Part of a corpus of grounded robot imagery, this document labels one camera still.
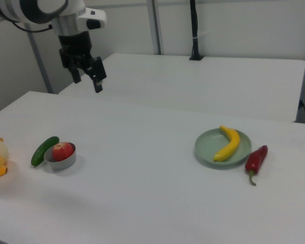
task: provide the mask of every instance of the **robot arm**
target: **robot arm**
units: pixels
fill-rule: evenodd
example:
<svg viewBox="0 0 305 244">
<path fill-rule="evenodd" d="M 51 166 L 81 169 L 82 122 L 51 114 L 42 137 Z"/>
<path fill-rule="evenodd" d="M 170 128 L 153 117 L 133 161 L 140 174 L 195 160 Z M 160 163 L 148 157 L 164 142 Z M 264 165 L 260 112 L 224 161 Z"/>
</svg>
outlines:
<svg viewBox="0 0 305 244">
<path fill-rule="evenodd" d="M 74 82 L 81 81 L 78 69 L 82 69 L 92 79 L 95 91 L 102 90 L 106 73 L 101 58 L 90 54 L 89 31 L 106 25 L 104 11 L 86 8 L 83 0 L 65 0 L 52 13 L 43 12 L 38 0 L 0 0 L 0 19 L 33 24 L 51 22 L 62 46 L 63 67 L 71 72 Z"/>
</svg>

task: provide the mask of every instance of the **green plate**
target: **green plate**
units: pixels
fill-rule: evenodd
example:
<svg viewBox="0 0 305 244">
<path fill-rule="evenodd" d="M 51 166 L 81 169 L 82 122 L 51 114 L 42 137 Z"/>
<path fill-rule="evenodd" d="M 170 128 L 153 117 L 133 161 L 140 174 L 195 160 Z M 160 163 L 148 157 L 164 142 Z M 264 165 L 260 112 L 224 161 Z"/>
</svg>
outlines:
<svg viewBox="0 0 305 244">
<path fill-rule="evenodd" d="M 214 166 L 238 165 L 251 152 L 251 140 L 241 131 L 236 130 L 240 136 L 239 146 L 234 154 L 224 162 L 215 162 L 212 159 L 214 155 L 229 143 L 225 132 L 221 129 L 213 129 L 204 132 L 195 142 L 196 154 L 206 163 Z"/>
</svg>

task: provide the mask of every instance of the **black mount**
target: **black mount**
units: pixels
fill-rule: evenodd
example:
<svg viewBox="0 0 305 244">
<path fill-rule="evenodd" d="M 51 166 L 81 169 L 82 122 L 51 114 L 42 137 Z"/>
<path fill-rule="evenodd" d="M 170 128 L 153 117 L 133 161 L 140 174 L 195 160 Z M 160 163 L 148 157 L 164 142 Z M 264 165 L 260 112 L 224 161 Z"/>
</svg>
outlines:
<svg viewBox="0 0 305 244">
<path fill-rule="evenodd" d="M 202 60 L 203 56 L 199 54 L 199 46 L 198 46 L 198 15 L 197 10 L 195 8 L 195 0 L 190 0 L 191 6 L 191 22 L 192 22 L 192 36 L 193 36 L 193 48 L 192 48 L 192 56 L 190 60 Z"/>
<path fill-rule="evenodd" d="M 96 93 L 103 90 L 102 80 L 106 78 L 105 69 L 100 57 L 93 58 L 90 54 L 92 43 L 89 32 L 74 36 L 59 36 L 62 49 L 60 56 L 63 67 L 67 68 L 73 81 L 79 83 L 81 77 L 78 69 L 82 69 L 93 81 Z"/>
</svg>

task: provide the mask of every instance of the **pepper stem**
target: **pepper stem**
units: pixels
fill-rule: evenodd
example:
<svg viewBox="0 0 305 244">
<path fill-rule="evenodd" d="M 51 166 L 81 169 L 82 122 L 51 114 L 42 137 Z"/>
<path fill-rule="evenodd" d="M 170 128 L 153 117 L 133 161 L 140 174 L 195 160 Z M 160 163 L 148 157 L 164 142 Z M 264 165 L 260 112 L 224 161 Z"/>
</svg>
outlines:
<svg viewBox="0 0 305 244">
<path fill-rule="evenodd" d="M 254 176 L 254 170 L 249 170 L 250 183 L 251 185 L 256 186 L 256 184 L 252 181 L 252 176 Z"/>
</svg>

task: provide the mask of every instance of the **cucumber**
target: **cucumber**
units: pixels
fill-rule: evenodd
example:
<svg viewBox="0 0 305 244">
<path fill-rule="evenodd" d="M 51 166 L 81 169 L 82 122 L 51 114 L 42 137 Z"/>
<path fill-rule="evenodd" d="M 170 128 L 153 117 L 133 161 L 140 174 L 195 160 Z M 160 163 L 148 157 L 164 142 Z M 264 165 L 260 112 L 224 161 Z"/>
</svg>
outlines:
<svg viewBox="0 0 305 244">
<path fill-rule="evenodd" d="M 49 139 L 47 139 L 46 141 L 44 141 L 39 148 L 37 148 L 37 150 L 35 151 L 35 153 L 33 154 L 32 160 L 31 160 L 31 164 L 34 167 L 39 166 L 40 163 L 43 162 L 44 160 L 44 154 L 45 152 L 52 146 L 58 144 L 60 142 L 60 139 L 57 136 L 52 136 Z"/>
</svg>

